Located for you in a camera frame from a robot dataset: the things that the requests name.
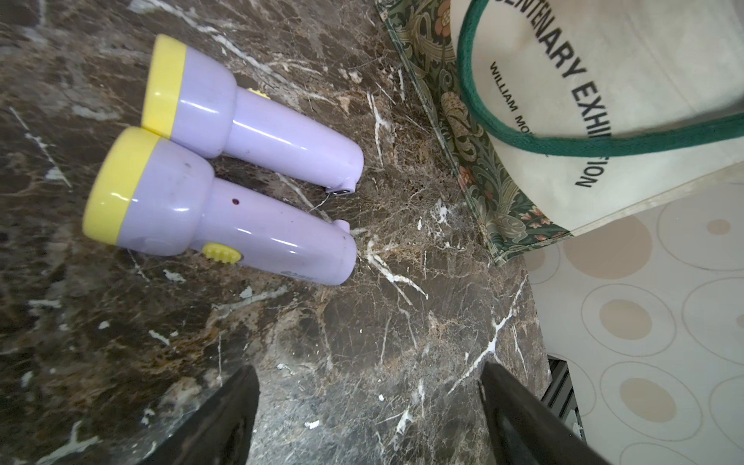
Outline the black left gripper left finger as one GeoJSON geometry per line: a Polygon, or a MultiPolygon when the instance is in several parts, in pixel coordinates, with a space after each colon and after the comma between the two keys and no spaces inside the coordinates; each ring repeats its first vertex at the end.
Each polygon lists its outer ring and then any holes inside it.
{"type": "Polygon", "coordinates": [[[245,464],[260,399],[255,368],[240,368],[143,464],[245,464]]]}

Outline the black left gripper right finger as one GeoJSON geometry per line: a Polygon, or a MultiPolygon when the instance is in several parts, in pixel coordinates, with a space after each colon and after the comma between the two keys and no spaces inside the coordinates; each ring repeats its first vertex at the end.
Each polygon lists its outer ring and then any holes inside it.
{"type": "Polygon", "coordinates": [[[491,447],[499,464],[605,464],[501,364],[480,374],[491,447]]]}

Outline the purple flashlight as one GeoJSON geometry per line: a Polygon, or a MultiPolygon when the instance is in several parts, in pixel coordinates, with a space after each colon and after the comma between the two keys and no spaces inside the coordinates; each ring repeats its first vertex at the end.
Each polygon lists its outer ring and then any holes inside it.
{"type": "Polygon", "coordinates": [[[203,157],[139,127],[108,151],[83,213],[83,233],[137,252],[187,250],[322,285],[338,286],[356,265],[347,222],[301,209],[215,176],[203,157]]]}

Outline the cream tote bag green handles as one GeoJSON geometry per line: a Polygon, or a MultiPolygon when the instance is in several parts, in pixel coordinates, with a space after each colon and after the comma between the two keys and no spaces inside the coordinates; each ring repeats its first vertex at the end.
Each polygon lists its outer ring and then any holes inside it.
{"type": "Polygon", "coordinates": [[[743,178],[739,1],[380,1],[486,247],[743,178]]]}

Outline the purple flashlight sideways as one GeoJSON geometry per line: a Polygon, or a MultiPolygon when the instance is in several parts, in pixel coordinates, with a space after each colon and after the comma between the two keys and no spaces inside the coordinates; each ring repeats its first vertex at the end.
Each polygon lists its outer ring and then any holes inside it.
{"type": "Polygon", "coordinates": [[[362,177],[362,149],[351,139],[238,86],[225,66],[164,34],[155,39],[141,125],[207,159],[228,155],[331,194],[353,193],[362,177]]]}

